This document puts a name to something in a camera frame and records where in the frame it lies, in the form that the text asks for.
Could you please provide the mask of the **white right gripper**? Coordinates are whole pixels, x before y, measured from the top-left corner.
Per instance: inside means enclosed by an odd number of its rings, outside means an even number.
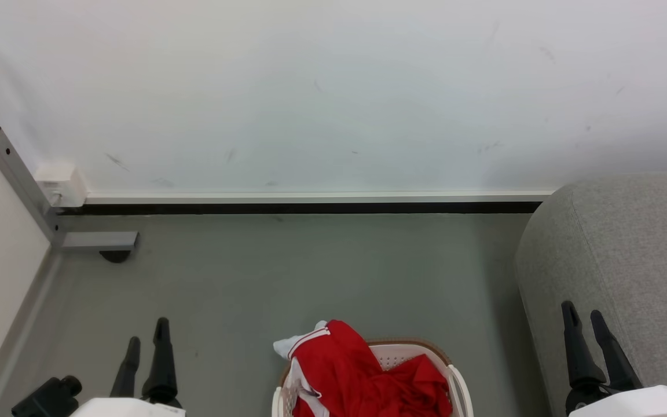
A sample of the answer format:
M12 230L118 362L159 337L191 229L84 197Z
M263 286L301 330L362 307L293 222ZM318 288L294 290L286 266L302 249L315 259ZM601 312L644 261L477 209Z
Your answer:
M603 385L606 377L596 365L583 335L583 326L572 301L562 303L567 377L572 389ZM637 372L598 310L591 311L591 325L609 376L609 389L622 392L573 410L574 416L667 416L667 386L643 388Z

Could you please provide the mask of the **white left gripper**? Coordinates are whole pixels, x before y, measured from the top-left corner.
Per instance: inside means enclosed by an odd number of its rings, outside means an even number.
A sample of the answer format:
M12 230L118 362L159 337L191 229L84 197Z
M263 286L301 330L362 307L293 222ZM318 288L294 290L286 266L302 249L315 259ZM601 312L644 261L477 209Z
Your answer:
M186 411L177 399L177 370L166 317L157 320L153 345L151 369L141 388L142 400L133 398L141 342L138 337L132 337L109 392L111 398L92 398L80 405L71 417L184 417Z

